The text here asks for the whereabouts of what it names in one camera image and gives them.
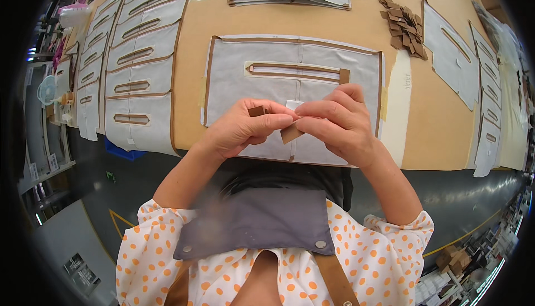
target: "metal snap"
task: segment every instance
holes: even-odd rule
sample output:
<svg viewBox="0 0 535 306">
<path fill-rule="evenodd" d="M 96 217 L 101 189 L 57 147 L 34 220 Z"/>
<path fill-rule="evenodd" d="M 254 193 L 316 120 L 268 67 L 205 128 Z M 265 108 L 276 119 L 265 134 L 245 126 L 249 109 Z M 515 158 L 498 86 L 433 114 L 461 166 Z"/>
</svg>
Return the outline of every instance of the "metal snap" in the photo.
<svg viewBox="0 0 535 306">
<path fill-rule="evenodd" d="M 316 248 L 323 249 L 327 247 L 327 243 L 325 241 L 316 241 Z"/>
</svg>

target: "sleeve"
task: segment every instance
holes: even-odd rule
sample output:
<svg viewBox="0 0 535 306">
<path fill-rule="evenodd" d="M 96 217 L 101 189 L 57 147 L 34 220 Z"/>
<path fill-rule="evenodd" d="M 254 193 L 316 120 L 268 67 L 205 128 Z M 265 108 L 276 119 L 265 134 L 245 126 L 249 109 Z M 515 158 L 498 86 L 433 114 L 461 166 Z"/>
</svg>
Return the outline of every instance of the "sleeve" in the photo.
<svg viewBox="0 0 535 306">
<path fill-rule="evenodd" d="M 173 259 L 180 231 L 195 217 L 195 210 L 162 208 L 152 199 L 139 208 L 139 225 L 125 231 L 117 258 L 119 304 L 163 304 L 182 264 Z"/>
<path fill-rule="evenodd" d="M 364 226 L 388 238 L 387 250 L 397 263 L 391 269 L 398 278 L 398 284 L 403 285 L 400 291 L 414 299 L 414 287 L 419 282 L 424 268 L 424 250 L 434 230 L 429 214 L 422 211 L 413 222 L 403 226 L 389 224 L 384 218 L 368 215 Z"/>
</svg>

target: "gray apron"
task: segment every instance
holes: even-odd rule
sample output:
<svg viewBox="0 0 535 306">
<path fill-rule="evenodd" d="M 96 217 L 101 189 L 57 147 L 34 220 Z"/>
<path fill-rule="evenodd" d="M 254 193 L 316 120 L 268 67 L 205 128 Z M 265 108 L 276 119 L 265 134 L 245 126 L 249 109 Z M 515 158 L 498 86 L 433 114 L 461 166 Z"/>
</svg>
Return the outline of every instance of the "gray apron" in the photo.
<svg viewBox="0 0 535 306">
<path fill-rule="evenodd" d="M 164 306 L 188 301 L 187 274 L 196 259 L 238 248 L 303 248 L 311 252 L 335 306 L 357 306 L 327 222 L 324 190 L 250 188 L 198 211 L 185 224 L 173 258 L 183 260 Z"/>
</svg>

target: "apron strap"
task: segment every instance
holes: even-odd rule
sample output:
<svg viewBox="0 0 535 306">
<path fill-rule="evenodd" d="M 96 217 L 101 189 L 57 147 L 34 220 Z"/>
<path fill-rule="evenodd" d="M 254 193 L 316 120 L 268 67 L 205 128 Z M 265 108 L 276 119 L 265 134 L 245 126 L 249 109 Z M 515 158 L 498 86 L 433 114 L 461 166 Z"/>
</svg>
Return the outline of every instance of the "apron strap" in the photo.
<svg viewBox="0 0 535 306">
<path fill-rule="evenodd" d="M 336 255 L 322 255 L 317 252 L 312 253 L 319 272 L 322 274 L 329 295 L 334 306 L 360 306 L 357 297 L 349 284 L 349 280 L 338 261 Z M 169 288 L 164 306 L 187 306 L 189 267 L 192 261 L 182 262 L 173 284 Z"/>
</svg>

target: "polka dot shirt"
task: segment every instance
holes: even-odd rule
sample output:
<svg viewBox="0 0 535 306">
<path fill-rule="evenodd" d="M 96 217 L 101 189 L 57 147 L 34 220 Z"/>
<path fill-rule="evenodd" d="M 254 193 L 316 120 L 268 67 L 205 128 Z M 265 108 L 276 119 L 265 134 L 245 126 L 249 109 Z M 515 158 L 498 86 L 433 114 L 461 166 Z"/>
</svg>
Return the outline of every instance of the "polka dot shirt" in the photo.
<svg viewBox="0 0 535 306">
<path fill-rule="evenodd" d="M 422 211 L 405 226 L 369 215 L 357 223 L 326 201 L 336 256 L 361 306 L 414 305 L 423 252 L 433 222 Z M 161 208 L 153 200 L 140 207 L 139 225 L 128 229 L 117 259 L 117 298 L 121 305 L 163 305 L 182 264 L 173 252 L 184 224 L 195 210 Z M 302 248 L 269 249 L 279 259 L 278 289 L 284 305 L 332 305 L 314 258 Z M 201 259 L 189 269 L 188 306 L 230 305 L 258 256 L 236 249 Z"/>
</svg>

